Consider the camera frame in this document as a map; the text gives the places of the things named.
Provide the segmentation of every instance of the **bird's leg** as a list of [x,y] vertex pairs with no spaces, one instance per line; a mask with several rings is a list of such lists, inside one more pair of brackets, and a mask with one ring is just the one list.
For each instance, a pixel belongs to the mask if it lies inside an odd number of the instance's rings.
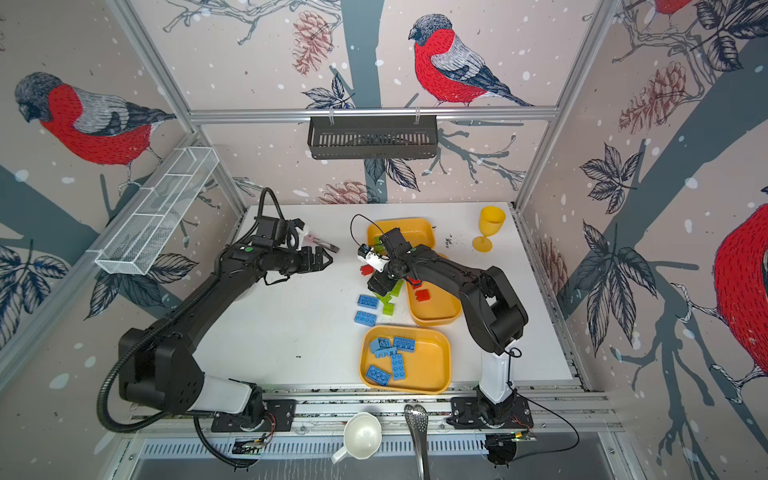
[[728,322],[725,321],[722,315],[720,315],[720,312],[717,311],[716,308],[706,308],[703,306],[698,306],[696,303],[693,303],[690,301],[690,296],[688,295],[688,289],[685,288],[685,285],[682,285],[680,283],[670,283],[671,286],[675,286],[683,291],[683,297],[685,297],[685,303],[688,305],[688,311],[686,312],[685,316],[679,316],[681,322],[688,323],[688,320],[690,320],[690,316],[694,313],[694,310],[699,310],[702,313],[706,313],[707,315],[711,315],[717,319],[720,319],[721,322],[725,323],[726,325]]
[[749,382],[750,380],[758,379],[761,376],[768,376],[768,373],[765,373],[763,369],[761,369],[757,364],[755,364],[755,367],[752,369],[751,372],[747,373],[747,375],[742,378],[741,380],[734,380],[733,377],[728,375],[725,371],[725,369],[719,365],[710,365],[710,368],[712,370],[717,370],[718,372],[722,373],[725,377],[725,380],[728,380],[731,385],[733,385],[733,389],[736,390],[736,397],[735,398],[729,398],[729,400],[732,403],[743,403],[744,400],[741,397],[741,389],[744,387],[744,384]]
[[134,182],[133,180],[131,180],[131,164],[132,163],[133,162],[128,162],[125,165],[125,168],[128,170],[128,181],[118,185],[118,195],[122,196],[123,190],[125,190],[125,187],[127,187],[128,185],[136,185],[137,187],[141,187],[140,183]]

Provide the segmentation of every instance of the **red lego brick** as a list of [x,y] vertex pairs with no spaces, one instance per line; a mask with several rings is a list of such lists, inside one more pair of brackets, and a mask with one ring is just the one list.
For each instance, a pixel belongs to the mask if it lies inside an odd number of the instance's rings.
[[416,290],[416,299],[419,302],[425,302],[426,300],[429,300],[429,290]]

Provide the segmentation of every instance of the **lego brick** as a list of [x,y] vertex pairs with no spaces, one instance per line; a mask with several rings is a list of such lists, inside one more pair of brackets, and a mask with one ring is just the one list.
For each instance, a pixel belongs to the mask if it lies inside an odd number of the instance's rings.
[[392,289],[391,292],[389,292],[389,295],[398,296],[400,294],[401,288],[402,288],[402,280],[398,280],[398,282],[395,283],[395,287]]
[[393,346],[389,347],[388,349],[378,349],[373,353],[373,355],[376,355],[377,359],[381,359],[385,356],[397,355],[397,349]]
[[392,346],[397,348],[398,352],[415,352],[416,341],[412,339],[404,339],[401,336],[396,336],[392,341]]
[[397,353],[390,357],[392,360],[392,379],[402,380],[406,377],[406,365],[402,361],[402,355]]
[[355,314],[355,323],[366,326],[374,326],[376,325],[376,315],[358,310]]
[[376,353],[379,349],[388,349],[392,345],[389,344],[389,339],[379,337],[371,342],[371,353]]
[[370,295],[361,295],[357,299],[357,304],[359,306],[364,306],[365,308],[373,308],[373,309],[375,309],[376,307],[379,306],[379,299],[377,299],[374,296],[370,296]]
[[429,300],[429,290],[417,290],[415,294],[416,299],[419,302],[425,302],[426,300]]
[[366,377],[373,380],[374,382],[378,383],[381,386],[385,386],[387,383],[389,383],[390,375],[384,370],[376,368],[375,366],[371,365],[370,367],[368,367],[368,371],[366,372]]
[[389,303],[389,301],[392,299],[392,295],[389,295],[388,293],[386,296],[381,296],[378,293],[374,293],[374,295],[376,295],[376,298],[381,300],[382,303]]

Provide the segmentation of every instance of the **red bird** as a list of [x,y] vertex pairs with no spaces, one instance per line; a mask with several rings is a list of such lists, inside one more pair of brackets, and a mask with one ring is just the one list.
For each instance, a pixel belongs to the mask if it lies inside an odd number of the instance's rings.
[[469,106],[483,97],[507,98],[531,107],[515,97],[485,66],[485,60],[464,45],[445,15],[432,13],[416,20],[408,39],[415,40],[416,77],[437,98],[436,107],[447,101]]
[[27,122],[39,119],[83,160],[125,165],[128,182],[120,190],[128,184],[139,185],[131,179],[131,162],[150,148],[149,139],[158,125],[176,118],[115,95],[92,94],[40,71],[16,85],[16,103]]
[[[762,192],[768,194],[768,187]],[[717,249],[714,264],[717,308],[708,309],[690,301],[681,288],[690,309],[700,310],[720,319],[755,362],[754,368],[741,380],[734,380],[719,365],[711,368],[722,373],[733,384],[741,403],[741,389],[750,380],[768,376],[768,204],[731,232]]]

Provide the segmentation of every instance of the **white wire mesh basket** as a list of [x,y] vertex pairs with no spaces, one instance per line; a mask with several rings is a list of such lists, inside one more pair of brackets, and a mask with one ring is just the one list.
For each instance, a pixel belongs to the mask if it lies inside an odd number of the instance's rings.
[[205,185],[219,157],[213,148],[187,147],[99,254],[107,273],[146,275]]

